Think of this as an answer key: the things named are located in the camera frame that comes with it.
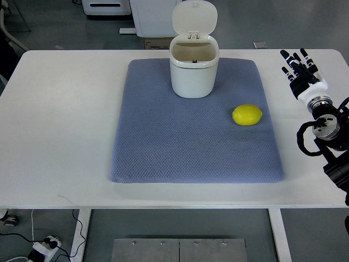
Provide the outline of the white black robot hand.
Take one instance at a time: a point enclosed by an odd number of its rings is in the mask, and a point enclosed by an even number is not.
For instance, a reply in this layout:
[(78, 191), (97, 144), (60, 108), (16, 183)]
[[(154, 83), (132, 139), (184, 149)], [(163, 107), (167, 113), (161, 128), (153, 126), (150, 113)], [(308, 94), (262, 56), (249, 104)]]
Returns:
[(280, 54), (290, 68), (288, 70), (282, 67), (281, 70), (290, 82), (290, 89), (294, 97), (307, 104), (315, 97), (324, 96), (328, 84), (306, 50), (301, 48), (300, 53), (304, 59), (301, 59), (296, 52), (291, 55), (286, 50), (281, 50)]

